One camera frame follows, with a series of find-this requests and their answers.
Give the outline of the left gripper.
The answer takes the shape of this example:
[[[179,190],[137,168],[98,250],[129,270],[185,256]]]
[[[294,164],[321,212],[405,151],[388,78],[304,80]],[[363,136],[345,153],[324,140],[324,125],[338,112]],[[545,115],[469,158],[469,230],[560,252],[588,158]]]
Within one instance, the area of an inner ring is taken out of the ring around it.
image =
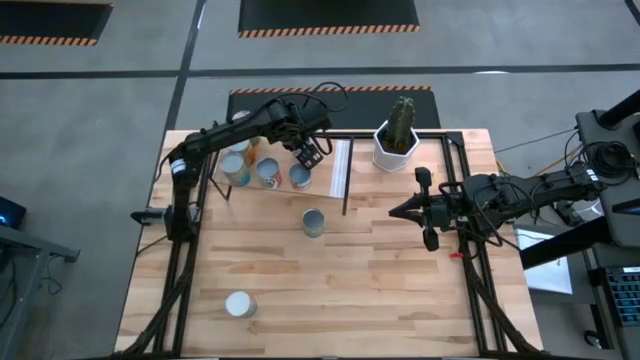
[[[296,148],[297,159],[309,159],[310,150],[303,143],[318,131],[326,131],[332,127],[328,108],[317,101],[300,106],[283,99],[278,99],[274,105],[279,111],[279,117],[283,119],[283,122],[276,127],[277,140],[285,148]],[[315,168],[323,160],[322,154],[315,154],[309,160],[309,169]]]

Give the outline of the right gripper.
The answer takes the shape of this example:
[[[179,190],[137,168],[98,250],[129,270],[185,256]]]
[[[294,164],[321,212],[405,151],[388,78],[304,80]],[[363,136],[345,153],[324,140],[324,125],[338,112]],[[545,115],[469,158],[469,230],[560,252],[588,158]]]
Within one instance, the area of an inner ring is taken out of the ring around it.
[[[390,210],[389,216],[420,224],[423,242],[429,252],[439,249],[437,228],[446,232],[450,229],[453,219],[459,213],[460,196],[456,190],[462,189],[462,182],[444,182],[437,187],[439,193],[429,194],[432,186],[432,175],[428,168],[417,167],[415,179],[419,184],[417,197],[412,197],[404,203]]]

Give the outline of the short teal orange-slice can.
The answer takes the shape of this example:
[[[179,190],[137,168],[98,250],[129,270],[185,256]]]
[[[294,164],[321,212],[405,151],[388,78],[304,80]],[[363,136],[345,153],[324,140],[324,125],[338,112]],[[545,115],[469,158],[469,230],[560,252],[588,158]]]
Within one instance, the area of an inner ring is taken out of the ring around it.
[[[311,186],[311,171],[299,163],[290,167],[288,176],[295,190],[305,190]]]

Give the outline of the white mixed fruit can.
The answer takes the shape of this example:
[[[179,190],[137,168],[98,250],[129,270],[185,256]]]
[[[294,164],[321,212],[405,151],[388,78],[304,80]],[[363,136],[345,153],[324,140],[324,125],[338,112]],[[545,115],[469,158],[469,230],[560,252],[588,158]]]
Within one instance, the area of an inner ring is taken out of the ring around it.
[[[256,174],[263,188],[277,189],[282,183],[279,164],[273,158],[260,159],[256,164]]]

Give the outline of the blue-green tomatoes can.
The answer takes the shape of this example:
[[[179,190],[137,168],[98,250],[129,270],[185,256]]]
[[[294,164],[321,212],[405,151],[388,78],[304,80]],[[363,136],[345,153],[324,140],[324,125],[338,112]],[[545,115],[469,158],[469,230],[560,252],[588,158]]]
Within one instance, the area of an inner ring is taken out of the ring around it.
[[[302,226],[307,237],[320,237],[325,229],[325,216],[319,209],[308,209],[302,215]]]

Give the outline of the green oranges can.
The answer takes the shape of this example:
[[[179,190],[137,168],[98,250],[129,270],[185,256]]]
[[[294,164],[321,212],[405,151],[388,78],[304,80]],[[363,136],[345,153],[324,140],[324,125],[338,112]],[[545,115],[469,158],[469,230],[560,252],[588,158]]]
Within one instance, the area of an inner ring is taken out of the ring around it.
[[[244,157],[238,153],[227,153],[221,161],[220,169],[232,186],[244,187],[250,182],[249,168]]]

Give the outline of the blue-green peaches can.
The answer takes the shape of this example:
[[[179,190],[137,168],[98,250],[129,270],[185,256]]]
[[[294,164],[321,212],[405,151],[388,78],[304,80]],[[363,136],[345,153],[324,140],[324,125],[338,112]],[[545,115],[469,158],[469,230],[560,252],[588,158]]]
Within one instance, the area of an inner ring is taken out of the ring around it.
[[[232,317],[249,318],[256,313],[257,302],[251,294],[235,291],[226,298],[225,309]]]

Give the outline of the white paper sheet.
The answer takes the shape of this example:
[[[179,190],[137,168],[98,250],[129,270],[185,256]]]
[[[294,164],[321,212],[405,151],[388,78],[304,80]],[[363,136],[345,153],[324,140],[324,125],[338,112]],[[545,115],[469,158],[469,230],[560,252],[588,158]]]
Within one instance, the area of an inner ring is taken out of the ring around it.
[[[514,234],[521,250],[551,239],[551,234],[515,228]],[[531,290],[541,290],[564,295],[572,295],[569,264],[566,257],[530,268],[524,271],[526,283]]]
[[[334,163],[330,186],[330,196],[333,198],[343,198],[345,194],[350,144],[349,140],[334,142]]]

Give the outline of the white hexagonal plant pot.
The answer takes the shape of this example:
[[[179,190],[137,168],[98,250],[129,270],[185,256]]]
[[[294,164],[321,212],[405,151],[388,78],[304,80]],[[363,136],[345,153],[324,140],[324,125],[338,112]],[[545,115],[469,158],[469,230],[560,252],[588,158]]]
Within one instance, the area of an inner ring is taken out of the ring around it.
[[[413,153],[420,144],[420,140],[413,128],[410,129],[410,147],[405,154],[387,152],[383,147],[382,136],[386,133],[388,122],[385,121],[374,133],[374,151],[372,163],[382,171],[397,172],[404,169]]]

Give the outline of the black hazard-striped floor mat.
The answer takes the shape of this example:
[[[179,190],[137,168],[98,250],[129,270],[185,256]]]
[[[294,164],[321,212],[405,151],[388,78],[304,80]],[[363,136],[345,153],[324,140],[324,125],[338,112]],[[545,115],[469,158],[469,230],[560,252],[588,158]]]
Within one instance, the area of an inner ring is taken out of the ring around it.
[[[0,0],[0,45],[95,46],[113,3]]]
[[[440,129],[441,123],[434,93],[428,85],[346,86],[347,99],[334,85],[313,91],[313,87],[234,88],[230,91],[227,119],[255,111],[268,99],[284,93],[311,94],[325,101],[331,108],[347,104],[338,113],[332,113],[332,129],[377,129],[400,98],[411,98],[415,109],[414,129]]]
[[[241,0],[238,23],[245,39],[420,30],[414,0]]]

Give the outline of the green cactus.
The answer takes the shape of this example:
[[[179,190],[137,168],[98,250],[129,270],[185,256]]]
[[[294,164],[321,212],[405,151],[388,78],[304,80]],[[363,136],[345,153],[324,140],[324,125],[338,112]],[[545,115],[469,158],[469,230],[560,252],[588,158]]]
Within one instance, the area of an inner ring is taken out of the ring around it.
[[[411,129],[415,121],[415,108],[412,98],[399,97],[389,115],[384,148],[387,152],[406,154],[413,144]]]

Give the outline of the black stand pole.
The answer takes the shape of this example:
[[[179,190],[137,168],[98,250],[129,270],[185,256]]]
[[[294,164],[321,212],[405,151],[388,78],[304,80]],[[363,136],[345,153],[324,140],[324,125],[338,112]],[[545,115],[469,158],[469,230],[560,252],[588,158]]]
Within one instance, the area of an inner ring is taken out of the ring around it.
[[[640,216],[622,218],[611,225],[599,217],[530,246],[520,252],[522,266],[534,268],[590,248],[598,267],[640,266]]]
[[[640,89],[597,116],[598,124],[608,130],[616,130],[626,118],[640,112]]]

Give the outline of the small black clamp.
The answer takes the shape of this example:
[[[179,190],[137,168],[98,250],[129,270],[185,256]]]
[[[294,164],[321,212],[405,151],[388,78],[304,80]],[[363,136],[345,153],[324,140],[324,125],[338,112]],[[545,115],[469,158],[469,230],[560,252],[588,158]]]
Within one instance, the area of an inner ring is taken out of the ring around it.
[[[166,210],[163,208],[145,208],[132,212],[130,217],[138,224],[148,226],[163,223],[165,212]]]

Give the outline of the grey equipment cart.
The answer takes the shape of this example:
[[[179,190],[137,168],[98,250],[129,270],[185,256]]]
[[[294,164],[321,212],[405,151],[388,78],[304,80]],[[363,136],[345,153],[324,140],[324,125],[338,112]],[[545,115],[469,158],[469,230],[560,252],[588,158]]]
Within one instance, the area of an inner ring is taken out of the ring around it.
[[[607,186],[600,201],[613,225],[623,221],[622,215],[640,216],[640,114],[608,130],[597,122],[602,113],[579,113],[576,122],[583,144],[580,157]]]

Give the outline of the backlit keyboard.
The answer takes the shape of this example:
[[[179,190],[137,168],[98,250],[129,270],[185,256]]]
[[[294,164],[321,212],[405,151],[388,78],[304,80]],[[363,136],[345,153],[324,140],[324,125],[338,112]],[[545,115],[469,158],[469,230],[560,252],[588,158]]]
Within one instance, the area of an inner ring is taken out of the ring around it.
[[[605,268],[605,293],[620,327],[640,327],[640,266]]]

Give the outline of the black device blue light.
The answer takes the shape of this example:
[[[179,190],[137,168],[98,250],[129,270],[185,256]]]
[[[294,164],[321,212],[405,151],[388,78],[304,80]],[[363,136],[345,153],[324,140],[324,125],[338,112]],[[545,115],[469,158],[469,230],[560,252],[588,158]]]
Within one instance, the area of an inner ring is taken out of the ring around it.
[[[25,215],[25,207],[0,196],[0,226],[20,230]]]

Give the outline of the wooden shelf black metal frame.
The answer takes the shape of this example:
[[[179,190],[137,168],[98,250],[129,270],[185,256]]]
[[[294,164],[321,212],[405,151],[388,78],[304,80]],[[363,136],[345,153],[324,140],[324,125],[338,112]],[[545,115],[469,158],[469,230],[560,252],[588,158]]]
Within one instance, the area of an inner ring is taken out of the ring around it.
[[[351,151],[353,150],[352,137],[332,138],[331,142],[333,145],[333,151],[334,151],[334,142],[336,140],[349,140],[351,142],[350,144],[350,154],[351,154]],[[288,192],[288,193],[301,192],[307,195],[333,198],[330,196],[331,177],[332,177],[332,170],[333,170],[333,163],[334,163],[333,152],[330,155],[325,155],[324,160],[320,164],[318,164],[315,168],[310,170],[311,186],[305,190],[295,190],[292,188],[289,180],[288,172],[292,165],[297,164],[299,162],[293,156],[292,153],[290,153],[280,144],[269,145],[267,140],[263,138],[255,146],[255,155],[256,155],[255,163],[248,167],[251,175],[251,179],[249,184],[246,185],[247,188],[273,190],[273,191]],[[256,164],[260,159],[265,157],[273,158],[279,164],[280,172],[282,176],[282,183],[280,187],[277,189],[266,189],[260,185],[259,178],[256,174]],[[344,197],[334,198],[334,199],[340,199],[341,201],[344,201],[346,199],[347,189],[348,189],[348,186],[347,186],[347,177],[346,177],[346,189],[345,189]]]

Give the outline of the grey metal desk frame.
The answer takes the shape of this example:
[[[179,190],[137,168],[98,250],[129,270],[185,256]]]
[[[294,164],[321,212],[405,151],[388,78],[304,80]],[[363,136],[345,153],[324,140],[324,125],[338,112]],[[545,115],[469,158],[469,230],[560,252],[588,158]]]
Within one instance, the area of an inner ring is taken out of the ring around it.
[[[12,277],[13,299],[0,323],[0,360],[13,360],[50,257],[76,262],[80,250],[4,226],[0,226],[0,245],[9,247],[10,258],[31,261],[24,275]]]

